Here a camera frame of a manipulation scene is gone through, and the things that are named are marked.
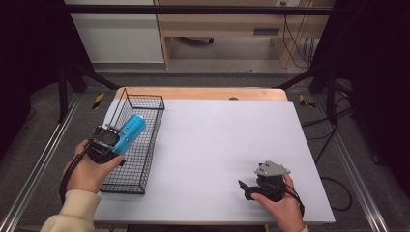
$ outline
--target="wooden cabinet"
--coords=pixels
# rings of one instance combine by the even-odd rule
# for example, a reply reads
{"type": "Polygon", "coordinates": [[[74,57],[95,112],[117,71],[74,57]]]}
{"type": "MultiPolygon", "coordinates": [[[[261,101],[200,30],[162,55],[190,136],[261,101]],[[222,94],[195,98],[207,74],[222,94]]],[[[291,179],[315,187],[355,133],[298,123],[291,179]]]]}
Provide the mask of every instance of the wooden cabinet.
{"type": "MultiPolygon", "coordinates": [[[[277,0],[155,0],[157,5],[194,5],[194,6],[256,6],[274,7],[277,0]]],[[[332,7],[335,0],[300,0],[298,7],[332,7]]],[[[169,66],[174,37],[270,37],[274,43],[281,65],[286,68],[290,54],[296,46],[290,34],[284,28],[284,15],[249,15],[249,14],[158,14],[157,15],[162,51],[165,64],[169,66]]],[[[320,38],[327,23],[327,16],[289,15],[287,26],[292,37],[320,38]]]]}

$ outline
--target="table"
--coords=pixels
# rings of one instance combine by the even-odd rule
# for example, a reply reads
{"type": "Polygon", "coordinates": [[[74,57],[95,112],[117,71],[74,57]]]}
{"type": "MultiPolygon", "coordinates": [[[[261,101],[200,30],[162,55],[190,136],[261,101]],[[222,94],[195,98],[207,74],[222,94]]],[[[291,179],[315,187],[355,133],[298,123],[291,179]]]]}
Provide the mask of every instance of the table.
{"type": "Polygon", "coordinates": [[[247,201],[238,184],[242,180],[254,186],[253,171],[265,160],[292,171],[306,205],[306,223],[335,221],[293,103],[282,90],[128,87],[127,91],[164,97],[146,194],[99,193],[102,203],[95,221],[272,223],[272,216],[247,201]],[[240,100],[227,101],[231,97],[240,100]]]}

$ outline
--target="black wire mesh basket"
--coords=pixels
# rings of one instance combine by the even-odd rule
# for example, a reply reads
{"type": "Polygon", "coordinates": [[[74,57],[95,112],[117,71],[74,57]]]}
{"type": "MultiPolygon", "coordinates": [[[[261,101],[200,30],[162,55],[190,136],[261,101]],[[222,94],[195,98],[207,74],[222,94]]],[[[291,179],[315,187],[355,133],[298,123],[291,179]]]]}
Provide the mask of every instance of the black wire mesh basket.
{"type": "Polygon", "coordinates": [[[102,192],[145,194],[164,110],[162,96],[129,95],[124,89],[109,125],[121,128],[136,114],[147,126],[125,153],[126,163],[105,179],[102,192]]]}

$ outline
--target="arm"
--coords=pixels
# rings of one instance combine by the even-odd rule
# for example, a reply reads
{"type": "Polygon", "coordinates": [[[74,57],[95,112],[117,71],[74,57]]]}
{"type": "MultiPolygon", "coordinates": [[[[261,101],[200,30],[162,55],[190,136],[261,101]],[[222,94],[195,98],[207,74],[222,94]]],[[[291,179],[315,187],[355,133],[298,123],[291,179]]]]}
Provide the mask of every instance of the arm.
{"type": "MultiPolygon", "coordinates": [[[[284,180],[293,191],[293,180],[289,175],[284,175],[284,180]]],[[[278,226],[284,232],[308,232],[308,228],[302,221],[301,210],[299,203],[288,193],[279,202],[274,202],[266,198],[262,194],[253,193],[251,197],[264,206],[277,220],[278,226]]]]}
{"type": "MultiPolygon", "coordinates": [[[[75,147],[75,154],[81,153],[88,140],[82,141],[75,147]]],[[[66,201],[59,215],[50,217],[43,225],[45,231],[94,231],[94,213],[101,201],[97,195],[106,176],[116,168],[123,156],[116,157],[110,162],[97,164],[88,156],[75,168],[67,185],[66,201]]],[[[71,162],[68,162],[63,173],[71,162]]]]}

